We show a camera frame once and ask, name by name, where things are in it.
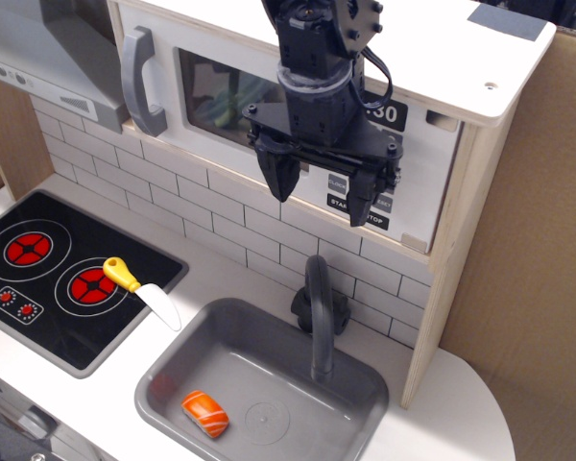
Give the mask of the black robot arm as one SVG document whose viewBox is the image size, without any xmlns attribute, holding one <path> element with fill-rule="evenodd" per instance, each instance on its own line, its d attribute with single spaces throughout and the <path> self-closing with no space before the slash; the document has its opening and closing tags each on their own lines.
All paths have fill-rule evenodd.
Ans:
<svg viewBox="0 0 576 461">
<path fill-rule="evenodd" d="M 364 63 L 383 75 L 386 64 L 369 43 L 383 27 L 378 1 L 266 1 L 278 36 L 277 80 L 282 103 L 250 104 L 248 139 L 272 194 L 294 191 L 307 163 L 348 177 L 347 207 L 354 227 L 366 224 L 378 196 L 399 181 L 400 143 L 367 115 L 385 107 L 393 90 L 365 98 Z"/>
</svg>

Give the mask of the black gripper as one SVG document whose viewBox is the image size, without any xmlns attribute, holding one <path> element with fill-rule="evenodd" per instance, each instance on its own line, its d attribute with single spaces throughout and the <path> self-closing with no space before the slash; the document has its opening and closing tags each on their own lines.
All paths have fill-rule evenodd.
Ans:
<svg viewBox="0 0 576 461">
<path fill-rule="evenodd" d="M 364 226 L 379 192 L 393 192 L 400 181 L 403 148 L 366 116 L 390 98 L 367 96 L 361 71 L 343 71 L 328 80 L 281 71 L 279 81 L 282 102 L 243 108 L 251 124 L 248 139 L 271 193 L 285 202 L 299 181 L 302 162 L 347 175 L 350 225 Z"/>
</svg>

